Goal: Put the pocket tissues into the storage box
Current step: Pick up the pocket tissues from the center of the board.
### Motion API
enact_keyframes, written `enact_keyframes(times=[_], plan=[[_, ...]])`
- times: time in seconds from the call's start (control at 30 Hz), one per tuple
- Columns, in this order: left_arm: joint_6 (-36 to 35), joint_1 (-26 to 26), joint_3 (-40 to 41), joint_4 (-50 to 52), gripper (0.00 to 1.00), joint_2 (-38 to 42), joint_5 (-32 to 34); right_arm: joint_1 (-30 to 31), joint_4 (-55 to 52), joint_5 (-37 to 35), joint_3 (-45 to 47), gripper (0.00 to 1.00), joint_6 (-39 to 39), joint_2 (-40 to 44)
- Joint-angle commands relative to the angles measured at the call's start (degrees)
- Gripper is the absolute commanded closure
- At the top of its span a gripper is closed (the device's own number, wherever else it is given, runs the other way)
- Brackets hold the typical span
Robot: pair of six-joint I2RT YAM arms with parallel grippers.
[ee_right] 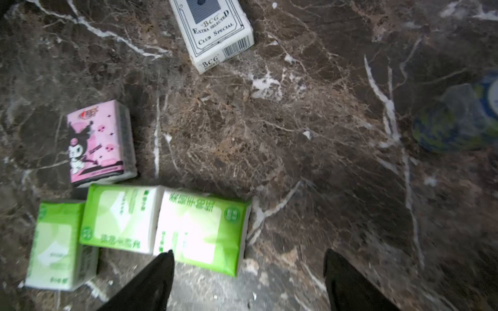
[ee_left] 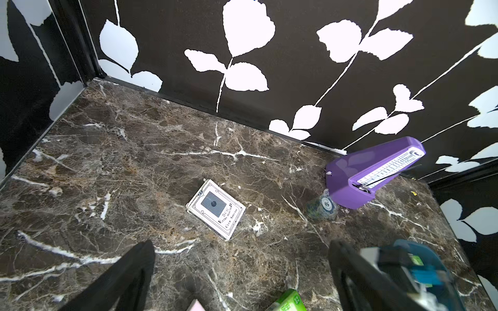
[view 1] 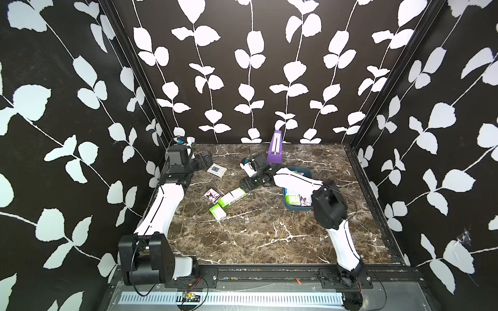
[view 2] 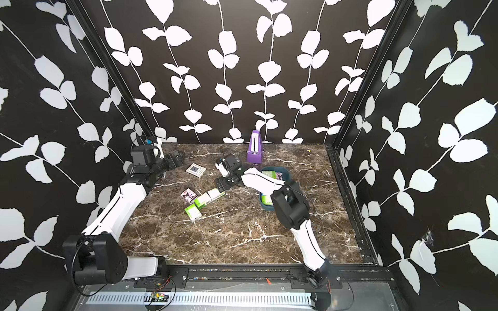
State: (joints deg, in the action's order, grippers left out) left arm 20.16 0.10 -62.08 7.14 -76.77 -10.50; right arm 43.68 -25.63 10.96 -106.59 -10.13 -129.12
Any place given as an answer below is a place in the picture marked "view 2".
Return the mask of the large green tissue pack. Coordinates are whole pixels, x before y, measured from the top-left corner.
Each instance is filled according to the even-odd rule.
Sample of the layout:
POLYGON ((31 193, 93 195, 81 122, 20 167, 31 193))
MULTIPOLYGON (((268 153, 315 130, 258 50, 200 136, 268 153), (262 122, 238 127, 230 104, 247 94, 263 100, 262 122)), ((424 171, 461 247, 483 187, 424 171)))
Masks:
POLYGON ((221 197, 223 197, 226 193, 224 191, 220 191, 216 188, 211 189, 207 192, 208 196, 210 197, 211 201, 217 200, 221 197))

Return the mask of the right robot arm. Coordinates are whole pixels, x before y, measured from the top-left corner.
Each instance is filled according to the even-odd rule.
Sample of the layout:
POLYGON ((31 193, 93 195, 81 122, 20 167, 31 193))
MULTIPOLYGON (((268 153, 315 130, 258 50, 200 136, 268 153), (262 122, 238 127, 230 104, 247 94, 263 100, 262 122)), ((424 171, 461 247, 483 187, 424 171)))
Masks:
POLYGON ((328 283, 331 264, 320 249, 310 219, 309 201, 293 180, 271 178, 256 167, 242 163, 233 154, 215 162, 222 176, 215 180, 219 191, 243 185, 270 197, 280 223, 290 230, 303 255, 307 282, 314 288, 328 283))

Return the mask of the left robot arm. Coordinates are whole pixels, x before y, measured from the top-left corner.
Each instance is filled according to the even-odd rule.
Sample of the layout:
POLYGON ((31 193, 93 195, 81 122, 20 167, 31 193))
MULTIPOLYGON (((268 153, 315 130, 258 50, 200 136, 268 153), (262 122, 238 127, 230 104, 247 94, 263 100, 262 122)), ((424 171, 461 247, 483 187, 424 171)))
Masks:
POLYGON ((103 212, 81 234, 63 243, 67 272, 76 289, 159 277, 167 270, 158 257, 127 256, 119 238, 135 209, 165 172, 184 165, 185 154, 177 150, 164 154, 159 145, 135 146, 130 154, 133 162, 103 212))

